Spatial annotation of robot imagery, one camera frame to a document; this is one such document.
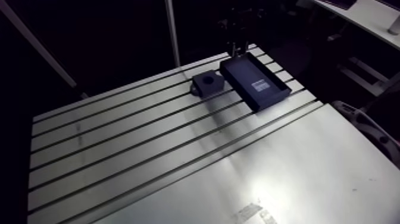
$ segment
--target sticker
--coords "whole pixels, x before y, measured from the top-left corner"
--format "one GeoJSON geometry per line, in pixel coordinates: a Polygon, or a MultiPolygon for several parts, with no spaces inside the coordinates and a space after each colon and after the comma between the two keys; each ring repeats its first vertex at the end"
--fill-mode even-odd
{"type": "Polygon", "coordinates": [[[257,90],[257,92],[261,92],[270,87],[270,85],[268,85],[268,83],[264,79],[260,79],[259,81],[254,82],[251,85],[254,87],[255,90],[257,90]]]}
{"type": "Polygon", "coordinates": [[[232,216],[231,224],[277,224],[274,217],[261,206],[249,204],[232,216]]]}
{"type": "Polygon", "coordinates": [[[262,218],[265,224],[277,224],[274,217],[272,217],[271,213],[269,213],[267,210],[261,211],[260,217],[262,218]]]}

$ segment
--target black rectangular box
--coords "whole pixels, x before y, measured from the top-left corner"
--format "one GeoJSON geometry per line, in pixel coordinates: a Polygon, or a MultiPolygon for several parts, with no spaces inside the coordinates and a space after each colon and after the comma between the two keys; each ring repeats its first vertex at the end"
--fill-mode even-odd
{"type": "Polygon", "coordinates": [[[292,91],[249,52],[222,61],[220,72],[254,112],[285,99],[292,91]]]}

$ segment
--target label on box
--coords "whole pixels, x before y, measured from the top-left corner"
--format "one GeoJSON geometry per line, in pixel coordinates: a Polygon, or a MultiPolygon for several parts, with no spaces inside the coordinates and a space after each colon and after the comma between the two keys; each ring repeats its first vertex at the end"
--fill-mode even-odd
{"type": "Polygon", "coordinates": [[[257,92],[261,92],[270,87],[270,85],[264,79],[260,79],[259,81],[254,82],[251,85],[254,87],[255,90],[257,90],[257,92]]]}

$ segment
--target black block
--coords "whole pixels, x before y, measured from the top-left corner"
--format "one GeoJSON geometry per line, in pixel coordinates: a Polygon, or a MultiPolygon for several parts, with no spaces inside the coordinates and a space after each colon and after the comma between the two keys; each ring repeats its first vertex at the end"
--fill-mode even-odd
{"type": "Polygon", "coordinates": [[[220,72],[254,112],[285,99],[292,91],[251,53],[222,61],[220,72]]]}
{"type": "Polygon", "coordinates": [[[206,71],[205,73],[193,76],[191,93],[201,98],[208,97],[224,89],[225,80],[215,71],[206,71]]]}

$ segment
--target white desk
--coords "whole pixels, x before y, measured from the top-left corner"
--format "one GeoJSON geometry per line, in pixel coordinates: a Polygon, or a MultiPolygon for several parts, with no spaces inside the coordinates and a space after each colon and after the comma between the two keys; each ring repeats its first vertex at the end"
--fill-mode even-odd
{"type": "Polygon", "coordinates": [[[250,203],[279,224],[400,220],[400,171],[251,47],[292,89],[257,114],[228,83],[189,93],[220,54],[35,117],[28,223],[238,223],[250,203]]]}
{"type": "Polygon", "coordinates": [[[349,10],[343,10],[318,0],[314,0],[314,2],[400,50],[400,36],[388,33],[388,28],[400,15],[399,11],[375,0],[357,0],[349,10]]]}

